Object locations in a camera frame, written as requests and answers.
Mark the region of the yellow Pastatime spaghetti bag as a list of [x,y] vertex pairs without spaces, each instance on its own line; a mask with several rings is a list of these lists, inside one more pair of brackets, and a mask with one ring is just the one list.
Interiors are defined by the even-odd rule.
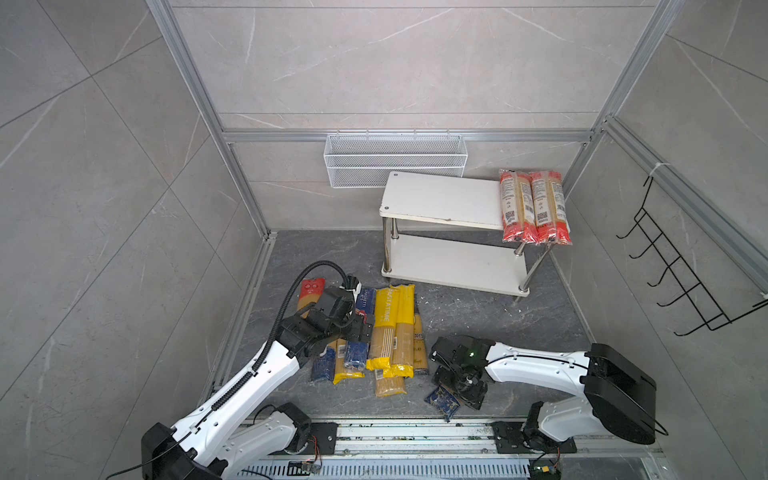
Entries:
[[374,328],[369,348],[368,370],[384,370],[390,367],[394,350],[394,337],[399,313],[400,290],[395,287],[375,291]]

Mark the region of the red label spaghetti bag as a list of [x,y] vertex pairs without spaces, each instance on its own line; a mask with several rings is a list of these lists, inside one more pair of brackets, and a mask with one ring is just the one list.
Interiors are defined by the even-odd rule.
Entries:
[[530,175],[519,171],[501,170],[500,200],[503,241],[536,244],[538,232]]

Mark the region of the blue end spaghetti bag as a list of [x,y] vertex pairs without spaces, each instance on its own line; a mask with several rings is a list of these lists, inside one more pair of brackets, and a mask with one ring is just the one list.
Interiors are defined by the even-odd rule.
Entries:
[[444,386],[437,386],[424,401],[434,407],[445,422],[450,422],[461,407],[460,401]]

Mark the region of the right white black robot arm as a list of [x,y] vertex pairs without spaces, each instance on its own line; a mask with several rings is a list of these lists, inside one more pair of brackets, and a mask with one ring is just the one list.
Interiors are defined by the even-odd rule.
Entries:
[[557,402],[533,403],[522,424],[493,423],[500,451],[567,452],[575,437],[607,434],[651,445],[669,433],[656,418],[656,382],[606,344],[549,352],[469,336],[441,337],[428,358],[438,366],[433,377],[438,388],[474,410],[481,408],[491,382],[565,393]]

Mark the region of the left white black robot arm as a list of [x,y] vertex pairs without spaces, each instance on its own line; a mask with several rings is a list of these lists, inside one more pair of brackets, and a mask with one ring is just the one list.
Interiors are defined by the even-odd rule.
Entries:
[[[316,302],[288,314],[301,282],[328,267],[341,276]],[[141,440],[143,479],[232,479],[252,462],[280,451],[300,452],[309,441],[311,420],[286,403],[245,426],[250,414],[282,383],[337,339],[367,331],[355,310],[359,280],[336,263],[316,261],[294,280],[259,352],[205,403],[172,426],[153,425]]]

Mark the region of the white two-tier shelf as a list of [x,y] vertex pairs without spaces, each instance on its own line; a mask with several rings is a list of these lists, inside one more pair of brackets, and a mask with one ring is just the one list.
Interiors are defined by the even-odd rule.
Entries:
[[546,257],[526,266],[524,249],[409,235],[401,221],[502,230],[496,181],[393,171],[384,188],[381,274],[390,279],[526,297]]

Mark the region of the red spaghetti bag far left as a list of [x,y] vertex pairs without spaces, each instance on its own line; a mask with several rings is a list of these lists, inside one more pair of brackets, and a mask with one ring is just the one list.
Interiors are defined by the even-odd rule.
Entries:
[[325,289],[323,278],[304,279],[300,284],[297,312],[302,318],[308,315],[310,304],[315,304]]

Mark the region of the blue Barilla spaghetti pack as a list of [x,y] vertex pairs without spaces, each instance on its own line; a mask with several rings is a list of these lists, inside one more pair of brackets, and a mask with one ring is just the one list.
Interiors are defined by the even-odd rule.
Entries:
[[375,289],[365,287],[357,297],[356,319],[347,335],[344,354],[344,367],[346,369],[356,372],[363,372],[366,369],[375,320],[375,296]]

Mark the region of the Ankara blue spaghetti bag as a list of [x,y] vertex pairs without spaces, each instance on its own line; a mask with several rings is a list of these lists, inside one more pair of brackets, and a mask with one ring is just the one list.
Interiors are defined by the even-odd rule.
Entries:
[[310,374],[312,383],[332,382],[335,376],[336,349],[329,344],[314,358]]

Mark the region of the yellow bag under pile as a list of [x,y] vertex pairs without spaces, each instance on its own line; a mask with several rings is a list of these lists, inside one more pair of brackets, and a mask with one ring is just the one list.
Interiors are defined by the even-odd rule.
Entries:
[[385,371],[377,369],[375,376],[375,396],[385,398],[398,394],[406,394],[405,379],[403,377],[385,377]]

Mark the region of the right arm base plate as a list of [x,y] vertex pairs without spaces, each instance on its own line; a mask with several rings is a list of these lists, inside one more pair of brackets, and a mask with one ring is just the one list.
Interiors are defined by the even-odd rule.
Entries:
[[523,422],[495,421],[490,424],[492,439],[499,454],[571,454],[577,452],[575,441],[556,441]]

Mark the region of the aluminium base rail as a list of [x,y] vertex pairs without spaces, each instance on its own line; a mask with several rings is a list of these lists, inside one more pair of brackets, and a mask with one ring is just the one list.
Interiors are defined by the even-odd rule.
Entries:
[[492,421],[335,419],[332,455],[272,453],[232,479],[673,479],[656,447],[606,435],[574,439],[571,454],[499,454]]

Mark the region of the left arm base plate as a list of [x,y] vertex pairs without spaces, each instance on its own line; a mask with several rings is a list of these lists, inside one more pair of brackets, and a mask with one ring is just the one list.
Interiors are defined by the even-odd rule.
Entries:
[[332,455],[337,442],[338,424],[320,422],[299,426],[294,437],[284,449],[290,455],[314,456],[315,450],[320,455]]

